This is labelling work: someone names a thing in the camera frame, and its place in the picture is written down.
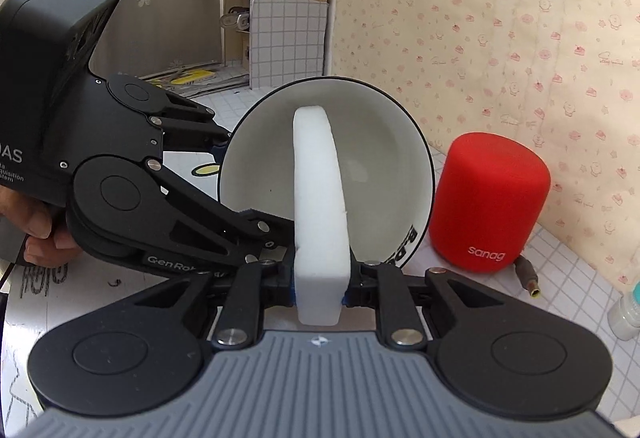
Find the person's left hand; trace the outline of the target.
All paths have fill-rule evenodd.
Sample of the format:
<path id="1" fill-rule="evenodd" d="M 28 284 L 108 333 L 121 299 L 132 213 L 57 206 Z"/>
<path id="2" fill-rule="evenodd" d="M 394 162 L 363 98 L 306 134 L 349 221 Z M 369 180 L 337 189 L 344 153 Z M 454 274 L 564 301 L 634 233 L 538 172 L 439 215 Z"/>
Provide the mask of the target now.
<path id="1" fill-rule="evenodd" d="M 53 230 L 53 218 L 43 202 L 1 188 L 1 216 L 27 236 L 25 262 L 44 268 L 58 268 L 82 254 L 66 228 Z"/>

